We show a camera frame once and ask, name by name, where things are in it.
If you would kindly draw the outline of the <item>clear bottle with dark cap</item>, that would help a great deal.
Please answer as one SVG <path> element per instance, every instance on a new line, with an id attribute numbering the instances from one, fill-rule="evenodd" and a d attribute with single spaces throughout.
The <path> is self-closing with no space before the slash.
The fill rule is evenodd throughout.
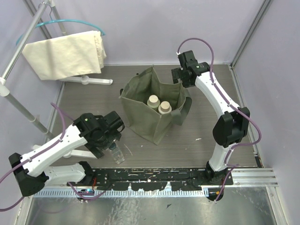
<path id="1" fill-rule="evenodd" d="M 121 164 L 125 161 L 122 151 L 115 142 L 108 148 L 108 151 L 117 164 Z"/>

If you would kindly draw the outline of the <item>green bottle with beige cap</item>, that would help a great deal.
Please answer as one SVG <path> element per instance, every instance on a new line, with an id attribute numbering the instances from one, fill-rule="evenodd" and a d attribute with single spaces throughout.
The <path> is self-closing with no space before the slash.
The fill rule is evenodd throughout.
<path id="1" fill-rule="evenodd" d="M 156 95 L 149 96 L 147 100 L 147 106 L 151 109 L 157 111 L 158 107 L 160 106 L 160 100 Z"/>

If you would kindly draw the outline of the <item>cream bottle with beige cap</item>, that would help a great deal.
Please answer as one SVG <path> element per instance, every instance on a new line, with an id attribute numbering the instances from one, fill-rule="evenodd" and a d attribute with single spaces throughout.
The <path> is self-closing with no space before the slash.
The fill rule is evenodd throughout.
<path id="1" fill-rule="evenodd" d="M 168 101 L 163 101 L 158 107 L 158 112 L 161 115 L 170 113 L 171 111 L 172 111 L 172 107 Z"/>

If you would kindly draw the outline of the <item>olive green canvas bag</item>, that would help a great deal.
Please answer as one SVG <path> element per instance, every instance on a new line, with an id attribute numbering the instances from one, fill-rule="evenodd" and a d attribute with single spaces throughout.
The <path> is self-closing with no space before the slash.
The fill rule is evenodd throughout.
<path id="1" fill-rule="evenodd" d="M 151 95 L 169 102 L 171 112 L 162 115 L 150 108 L 147 100 Z M 120 99 L 128 127 L 156 145 L 160 144 L 172 125 L 183 124 L 192 105 L 189 91 L 181 83 L 162 83 L 153 66 L 132 77 L 122 90 Z"/>

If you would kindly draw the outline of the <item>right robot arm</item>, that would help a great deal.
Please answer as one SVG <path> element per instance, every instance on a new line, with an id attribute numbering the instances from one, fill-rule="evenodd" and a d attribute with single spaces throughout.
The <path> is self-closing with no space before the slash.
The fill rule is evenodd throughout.
<path id="1" fill-rule="evenodd" d="M 185 88 L 197 87 L 218 117 L 212 131 L 216 145 L 204 171 L 207 182 L 215 185 L 226 174 L 226 162 L 232 154 L 233 146 L 240 143 L 248 133 L 250 111 L 247 107 L 241 108 L 229 97 L 217 81 L 211 66 L 206 62 L 199 63 L 193 51 L 179 53 L 178 59 L 180 67 L 171 70 L 173 82 L 180 82 Z"/>

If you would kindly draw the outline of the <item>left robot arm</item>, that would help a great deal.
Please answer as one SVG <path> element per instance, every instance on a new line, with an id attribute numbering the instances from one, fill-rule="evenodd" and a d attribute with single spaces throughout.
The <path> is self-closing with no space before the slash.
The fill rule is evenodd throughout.
<path id="1" fill-rule="evenodd" d="M 90 185 L 94 172 L 88 162 L 55 167 L 52 164 L 80 146 L 101 158 L 104 150 L 120 140 L 124 128 L 124 122 L 115 111 L 105 116 L 84 113 L 60 135 L 37 149 L 23 155 L 12 154 L 9 161 L 22 196 L 31 196 L 46 186 L 67 182 Z"/>

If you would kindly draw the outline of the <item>cream canvas cloth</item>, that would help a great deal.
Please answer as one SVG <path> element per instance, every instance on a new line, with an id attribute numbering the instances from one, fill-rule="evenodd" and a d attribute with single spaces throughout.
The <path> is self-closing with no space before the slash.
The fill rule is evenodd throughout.
<path id="1" fill-rule="evenodd" d="M 100 31 L 86 31 L 26 44 L 22 55 L 40 80 L 100 74 L 106 53 Z"/>

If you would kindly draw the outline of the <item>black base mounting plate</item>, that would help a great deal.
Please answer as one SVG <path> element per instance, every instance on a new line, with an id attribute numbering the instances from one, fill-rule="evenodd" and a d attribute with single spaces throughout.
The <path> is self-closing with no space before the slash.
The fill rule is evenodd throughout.
<path id="1" fill-rule="evenodd" d="M 94 185 L 97 190 L 154 191 L 171 185 L 172 191 L 201 190 L 202 186 L 221 186 L 226 174 L 208 181 L 202 168 L 98 168 L 88 183 L 72 183 L 75 187 Z"/>

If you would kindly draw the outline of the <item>teal clothes hanger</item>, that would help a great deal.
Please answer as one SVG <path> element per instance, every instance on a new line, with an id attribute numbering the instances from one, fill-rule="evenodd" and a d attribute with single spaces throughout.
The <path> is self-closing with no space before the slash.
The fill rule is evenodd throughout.
<path id="1" fill-rule="evenodd" d="M 102 36 L 105 36 L 106 33 L 98 26 L 92 24 L 92 23 L 89 23 L 89 22 L 86 22 L 86 21 L 81 21 L 81 20 L 74 20 L 74 19 L 58 19 L 58 20 L 51 20 L 51 21 L 47 21 L 47 22 L 41 22 L 41 23 L 38 23 L 35 28 L 39 28 L 39 27 L 42 27 L 42 26 L 46 26 L 46 25 L 49 25 L 49 24 L 53 24 L 53 23 L 80 23 L 80 24 L 84 24 L 84 25 L 88 25 L 90 27 L 93 27 L 95 29 L 97 29 Z"/>

